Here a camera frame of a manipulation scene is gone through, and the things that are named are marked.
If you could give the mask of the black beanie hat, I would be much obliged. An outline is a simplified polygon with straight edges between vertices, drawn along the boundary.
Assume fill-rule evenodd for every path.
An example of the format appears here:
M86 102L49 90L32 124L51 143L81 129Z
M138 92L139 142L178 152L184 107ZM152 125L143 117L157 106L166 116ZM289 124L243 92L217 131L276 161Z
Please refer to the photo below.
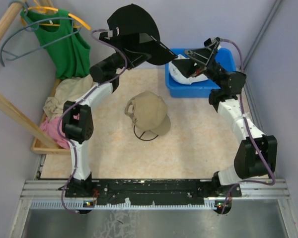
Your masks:
M115 48L151 54L148 63L165 65L177 58L160 39L158 27L142 7L130 4L117 9L108 19L109 30L100 33L102 40Z

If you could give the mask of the blue plastic bin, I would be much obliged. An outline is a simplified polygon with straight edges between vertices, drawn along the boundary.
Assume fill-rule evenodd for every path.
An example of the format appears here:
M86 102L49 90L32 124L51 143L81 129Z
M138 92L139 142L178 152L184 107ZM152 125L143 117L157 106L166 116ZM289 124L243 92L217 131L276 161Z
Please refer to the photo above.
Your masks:
M227 48L218 50L216 62L218 62L226 71L236 71L232 53ZM166 64L164 68L165 85L173 98L208 98L212 89L219 89L219 86L210 79L195 82L191 85L180 84L171 77L168 64Z

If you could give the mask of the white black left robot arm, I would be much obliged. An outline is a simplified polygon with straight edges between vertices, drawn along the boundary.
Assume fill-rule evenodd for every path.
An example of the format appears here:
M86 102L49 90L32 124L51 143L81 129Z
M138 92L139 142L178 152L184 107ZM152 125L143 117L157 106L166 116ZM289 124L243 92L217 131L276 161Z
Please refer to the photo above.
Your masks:
M87 197L93 192L87 155L88 141L94 131L92 109L118 88L121 74L116 73L117 69L133 69L150 58L151 55L144 52L115 52L90 68L95 85L76 101L65 102L62 132L72 158L72 174L67 185L76 184L75 189L81 196Z

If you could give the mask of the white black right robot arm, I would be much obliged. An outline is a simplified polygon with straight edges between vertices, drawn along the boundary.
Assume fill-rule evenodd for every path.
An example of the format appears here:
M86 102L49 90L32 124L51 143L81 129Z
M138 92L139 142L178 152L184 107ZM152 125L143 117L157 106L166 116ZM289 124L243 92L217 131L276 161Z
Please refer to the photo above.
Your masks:
M231 184L254 182L254 177L264 175L271 179L267 185L274 185L278 145L274 136L267 136L258 129L245 113L241 93L246 74L243 71L227 71L216 61L222 42L223 38L209 38L204 47L185 50L186 58L172 61L184 77L203 74L218 86L211 90L209 104L230 125L240 143L233 165L213 176L212 191L217 196L224 196Z

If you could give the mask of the white cap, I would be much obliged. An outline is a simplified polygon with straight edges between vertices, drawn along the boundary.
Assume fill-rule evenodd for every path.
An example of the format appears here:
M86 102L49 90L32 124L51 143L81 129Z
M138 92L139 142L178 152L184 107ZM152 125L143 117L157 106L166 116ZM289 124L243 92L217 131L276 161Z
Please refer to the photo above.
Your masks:
M185 77L173 62L168 64L168 70L172 79L183 85L191 85L193 83L204 82L208 80L204 74L200 74L197 77Z

